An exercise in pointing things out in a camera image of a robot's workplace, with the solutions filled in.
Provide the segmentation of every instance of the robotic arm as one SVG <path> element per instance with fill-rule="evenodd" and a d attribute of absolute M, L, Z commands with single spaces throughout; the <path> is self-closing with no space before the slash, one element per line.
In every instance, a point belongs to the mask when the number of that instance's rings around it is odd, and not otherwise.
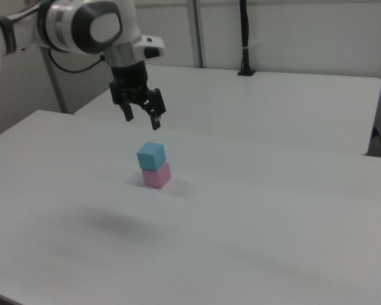
<path fill-rule="evenodd" d="M 30 46 L 61 52 L 103 52 L 111 67 L 113 103 L 133 119 L 137 104 L 157 130 L 166 111 L 159 89 L 147 87 L 144 60 L 164 55 L 159 37 L 141 35 L 133 0 L 41 0 L 20 13 L 0 17 L 1 57 Z"/>

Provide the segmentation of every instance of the black cable clip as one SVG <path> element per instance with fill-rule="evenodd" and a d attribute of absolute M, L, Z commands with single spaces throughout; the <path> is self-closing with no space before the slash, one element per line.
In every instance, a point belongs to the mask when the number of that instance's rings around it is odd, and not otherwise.
<path fill-rule="evenodd" d="M 6 16 L 0 16 L 0 27 L 3 31 L 4 40 L 6 41 L 6 54 L 12 54 L 17 51 L 17 43 L 15 41 L 14 26 L 11 19 Z"/>

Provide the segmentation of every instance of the cube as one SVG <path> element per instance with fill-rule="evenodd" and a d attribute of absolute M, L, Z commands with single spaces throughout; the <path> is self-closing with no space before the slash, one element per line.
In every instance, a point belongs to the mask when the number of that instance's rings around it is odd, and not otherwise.
<path fill-rule="evenodd" d="M 142 170 L 156 172 L 166 161 L 164 145 L 147 142 L 137 152 L 137 158 Z"/>
<path fill-rule="evenodd" d="M 171 179 L 170 165 L 168 162 L 165 162 L 156 172 L 153 172 L 152 170 L 142 170 L 142 175 L 145 184 L 156 187 L 157 189 L 162 189 Z"/>

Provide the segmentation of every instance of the pink cube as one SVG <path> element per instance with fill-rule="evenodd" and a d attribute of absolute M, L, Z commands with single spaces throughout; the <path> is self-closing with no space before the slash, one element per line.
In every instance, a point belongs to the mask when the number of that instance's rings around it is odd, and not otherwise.
<path fill-rule="evenodd" d="M 142 170 L 142 175 L 144 177 L 144 182 L 148 186 L 156 187 L 157 189 L 162 189 L 163 186 L 171 179 L 171 170 L 168 162 L 156 172 L 151 170 Z"/>

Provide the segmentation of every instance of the table surface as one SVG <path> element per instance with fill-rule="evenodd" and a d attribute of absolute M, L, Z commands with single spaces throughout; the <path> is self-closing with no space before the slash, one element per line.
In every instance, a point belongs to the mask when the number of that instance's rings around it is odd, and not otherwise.
<path fill-rule="evenodd" d="M 160 88 L 163 128 L 349 154 L 366 154 L 381 80 L 148 66 L 149 88 Z M 133 106 L 130 124 L 149 126 Z M 107 91 L 76 112 L 124 122 Z"/>
<path fill-rule="evenodd" d="M 173 178 L 144 186 L 136 151 Z M 0 294 L 381 304 L 381 159 L 38 111 L 0 135 Z"/>

